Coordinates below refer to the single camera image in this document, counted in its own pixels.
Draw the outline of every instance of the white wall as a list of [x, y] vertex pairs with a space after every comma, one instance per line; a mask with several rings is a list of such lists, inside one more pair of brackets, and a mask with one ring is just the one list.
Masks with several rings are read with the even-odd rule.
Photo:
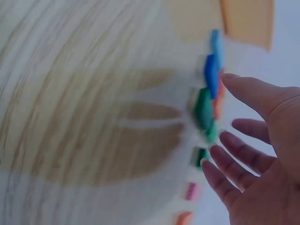
[[[300, 1], [276, 1], [274, 41], [270, 53], [230, 40], [225, 41], [225, 48], [227, 72], [253, 76], [278, 86], [300, 87]], [[232, 131], [257, 149], [274, 155], [271, 146], [234, 131], [230, 122], [235, 118], [260, 119], [260, 116], [228, 93], [220, 128]], [[229, 224], [226, 208], [208, 184], [195, 214], [194, 224]]]

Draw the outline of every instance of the pink marker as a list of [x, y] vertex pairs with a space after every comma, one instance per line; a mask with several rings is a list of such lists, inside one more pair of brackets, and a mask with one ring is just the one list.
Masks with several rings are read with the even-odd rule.
[[202, 192], [202, 187], [196, 183], [189, 183], [187, 189], [186, 200], [188, 201], [198, 201]]

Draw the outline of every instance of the wooden table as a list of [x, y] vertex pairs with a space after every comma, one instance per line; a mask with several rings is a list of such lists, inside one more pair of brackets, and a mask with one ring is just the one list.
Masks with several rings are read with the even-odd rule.
[[217, 2], [0, 2], [2, 225], [168, 225], [195, 208], [186, 108]]

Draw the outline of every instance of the fingernail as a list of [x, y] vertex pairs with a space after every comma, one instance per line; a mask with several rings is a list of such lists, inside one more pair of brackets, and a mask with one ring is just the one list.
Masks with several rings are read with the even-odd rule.
[[205, 161], [208, 161], [208, 159], [207, 159], [207, 158], [203, 158], [203, 159], [201, 159], [201, 160], [200, 160], [200, 165], [202, 166], [202, 165], [203, 165], [203, 163], [204, 163]]
[[223, 74], [222, 75], [222, 79], [227, 79], [227, 80], [232, 80], [232, 79], [235, 79], [238, 77], [240, 77], [240, 76], [236, 75], [236, 74]]
[[214, 147], [215, 145], [217, 145], [217, 143], [211, 143], [211, 144], [208, 146], [208, 149], [207, 149], [208, 152], [209, 152], [209, 151], [211, 150], [211, 148]]
[[219, 129], [219, 131], [217, 132], [217, 136], [220, 138], [221, 134], [225, 131], [225, 129]]

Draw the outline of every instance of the hand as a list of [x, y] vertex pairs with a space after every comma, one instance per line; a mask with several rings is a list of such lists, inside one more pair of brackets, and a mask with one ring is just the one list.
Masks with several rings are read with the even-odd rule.
[[208, 183], [226, 205], [232, 225], [300, 224], [300, 89], [231, 74], [224, 75], [223, 83], [266, 121], [238, 119], [232, 126], [271, 144], [278, 158], [267, 156], [224, 131], [221, 143], [260, 176], [245, 170], [215, 145], [210, 154], [220, 170], [209, 161], [203, 162]]

